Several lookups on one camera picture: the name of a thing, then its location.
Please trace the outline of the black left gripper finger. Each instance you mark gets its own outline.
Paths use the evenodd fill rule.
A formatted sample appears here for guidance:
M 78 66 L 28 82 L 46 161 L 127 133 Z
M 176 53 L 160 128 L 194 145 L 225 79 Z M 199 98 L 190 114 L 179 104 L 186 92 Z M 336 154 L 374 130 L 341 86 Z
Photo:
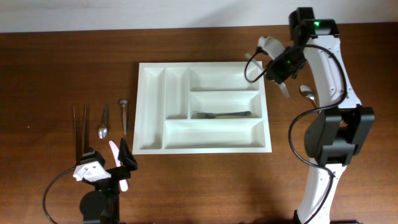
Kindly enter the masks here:
M 137 170 L 137 162 L 127 145 L 127 141 L 124 138 L 121 138 L 120 141 L 118 160 L 128 170 Z
M 80 165 L 91 163 L 91 162 L 99 162 L 101 166 L 105 165 L 105 159 L 98 151 L 91 151 L 84 153 L 80 160 Z

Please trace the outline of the small steel fork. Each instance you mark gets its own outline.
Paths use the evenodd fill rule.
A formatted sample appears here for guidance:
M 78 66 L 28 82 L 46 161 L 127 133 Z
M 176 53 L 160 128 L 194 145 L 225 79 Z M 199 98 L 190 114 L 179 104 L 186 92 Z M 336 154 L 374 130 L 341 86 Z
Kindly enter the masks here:
M 251 59 L 251 57 L 252 57 L 251 54 L 246 53 L 246 54 L 244 55 L 244 57 L 245 57 L 246 59 L 248 59 L 248 62 L 249 62 L 249 63 L 253 63 L 253 64 L 254 64 L 256 67 L 258 67 L 260 70 L 263 70 L 263 67 L 262 67 L 262 64 L 261 64 L 261 63 L 259 63 L 255 58 Z M 288 89 L 287 89 L 285 83 L 282 82 L 281 84 L 278 84 L 278 87 L 280 88 L 280 90 L 281 90 L 281 92 L 284 94 L 284 96 L 285 96 L 287 99 L 289 99 L 289 98 L 290 98 L 290 95 L 289 95 L 289 91 L 288 91 Z

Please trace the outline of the steel tablespoon long handle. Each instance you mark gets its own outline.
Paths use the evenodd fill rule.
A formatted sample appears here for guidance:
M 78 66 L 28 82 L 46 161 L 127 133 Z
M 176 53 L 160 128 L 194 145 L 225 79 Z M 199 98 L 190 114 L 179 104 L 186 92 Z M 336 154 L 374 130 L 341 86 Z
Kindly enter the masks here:
M 318 105 L 317 105 L 317 103 L 316 103 L 316 101 L 315 101 L 315 94 L 314 94 L 314 91 L 313 91 L 309 86 L 307 86 L 307 85 L 301 85 L 301 86 L 300 86 L 300 92 L 301 92 L 301 94 L 302 94 L 304 97 L 308 98 L 308 99 L 312 102 L 312 105 L 313 105 L 315 108 L 318 108 Z

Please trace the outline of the large steel fork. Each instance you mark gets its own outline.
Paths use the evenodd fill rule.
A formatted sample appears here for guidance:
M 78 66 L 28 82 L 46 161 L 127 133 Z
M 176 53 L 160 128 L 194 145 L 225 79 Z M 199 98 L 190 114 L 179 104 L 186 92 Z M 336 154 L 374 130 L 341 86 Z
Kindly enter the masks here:
M 196 112 L 193 117 L 196 119 L 216 119 L 219 117 L 225 116 L 250 116 L 250 111 L 241 111 L 234 113 L 205 113 L 205 112 Z

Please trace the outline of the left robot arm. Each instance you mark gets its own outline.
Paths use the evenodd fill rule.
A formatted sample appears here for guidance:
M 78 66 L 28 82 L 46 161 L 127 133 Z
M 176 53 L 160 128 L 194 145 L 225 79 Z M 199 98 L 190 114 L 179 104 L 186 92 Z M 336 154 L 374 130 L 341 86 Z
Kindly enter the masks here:
M 106 170 L 105 159 L 98 151 L 85 153 L 73 177 L 95 189 L 83 196 L 80 212 L 84 223 L 119 223 L 119 194 L 128 190 L 127 180 L 137 170 L 137 162 L 125 139 L 120 145 L 109 142 L 116 167 Z

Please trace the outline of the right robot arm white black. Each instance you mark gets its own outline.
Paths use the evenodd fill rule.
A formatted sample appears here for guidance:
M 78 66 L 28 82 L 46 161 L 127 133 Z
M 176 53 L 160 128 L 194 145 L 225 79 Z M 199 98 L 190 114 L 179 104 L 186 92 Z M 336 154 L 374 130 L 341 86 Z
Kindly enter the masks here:
M 363 107 L 347 76 L 341 56 L 340 33 L 333 19 L 316 19 L 311 7 L 289 15 L 293 45 L 269 50 L 273 58 L 265 77 L 282 84 L 308 64 L 317 89 L 318 107 L 299 114 L 290 124 L 310 114 L 316 118 L 304 135 L 310 167 L 305 194 L 294 211 L 294 223 L 329 223 L 338 181 L 359 154 L 375 120 L 374 110 Z

